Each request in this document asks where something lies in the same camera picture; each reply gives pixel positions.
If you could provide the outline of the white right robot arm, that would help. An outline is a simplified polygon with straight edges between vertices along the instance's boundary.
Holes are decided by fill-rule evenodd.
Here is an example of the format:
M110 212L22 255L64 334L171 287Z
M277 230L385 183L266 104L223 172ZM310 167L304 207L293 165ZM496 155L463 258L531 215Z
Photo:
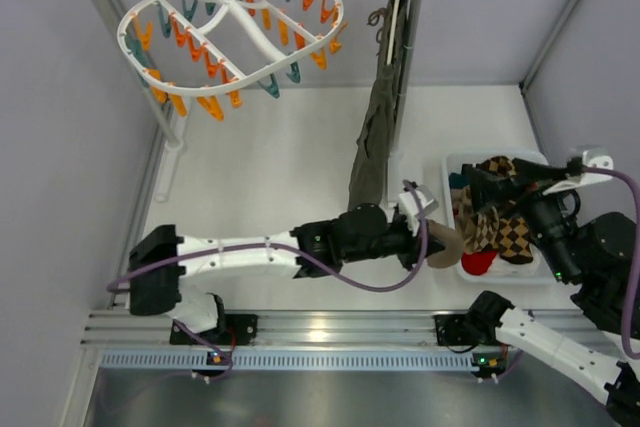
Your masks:
M516 158L515 173L500 176L462 167L476 212L495 207L522 218L557 281L576 287L571 302L618 349L601 354L545 326L500 294L481 292L460 328L472 345L507 344L587 391L619 426L639 423L639 230L620 212L584 225L564 215L563 198L617 178L639 198L639 185L607 154L586 150L563 167Z

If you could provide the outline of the plain brown sock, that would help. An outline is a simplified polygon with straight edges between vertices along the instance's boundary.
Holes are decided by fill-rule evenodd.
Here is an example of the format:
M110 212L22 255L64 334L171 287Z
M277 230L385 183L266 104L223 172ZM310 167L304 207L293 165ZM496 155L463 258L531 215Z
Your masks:
M435 220L428 220L429 242L443 246L441 250L427 255L427 264L433 269L446 269L454 266L464 253L463 238L452 228Z

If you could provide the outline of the large yellow brown argyle sock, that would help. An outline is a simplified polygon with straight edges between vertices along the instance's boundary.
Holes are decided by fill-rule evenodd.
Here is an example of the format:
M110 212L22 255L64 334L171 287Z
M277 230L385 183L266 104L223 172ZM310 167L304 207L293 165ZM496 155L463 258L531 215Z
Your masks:
M495 246L499 257L510 264L525 265L533 261L530 232L520 217L500 219Z

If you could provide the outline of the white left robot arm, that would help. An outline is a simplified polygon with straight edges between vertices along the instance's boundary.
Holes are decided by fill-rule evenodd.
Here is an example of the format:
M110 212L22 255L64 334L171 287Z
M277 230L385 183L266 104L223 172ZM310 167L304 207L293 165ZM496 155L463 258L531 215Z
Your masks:
M147 234L129 254L127 308L134 316L165 315L195 334L225 328L216 281L251 275L315 279L338 273L348 263L395 257L412 270L419 255L433 260L445 243L420 237L419 222L377 205L362 204L340 216L252 239L181 236L173 224Z

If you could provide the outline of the tan brown argyle sock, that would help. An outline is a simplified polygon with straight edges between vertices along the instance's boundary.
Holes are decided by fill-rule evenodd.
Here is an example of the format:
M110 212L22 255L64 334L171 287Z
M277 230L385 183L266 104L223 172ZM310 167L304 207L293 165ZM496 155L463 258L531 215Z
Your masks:
M477 213L472 205L469 186L452 189L451 200L455 230L463 239L464 252L497 251L500 222L496 210L492 208L488 213Z

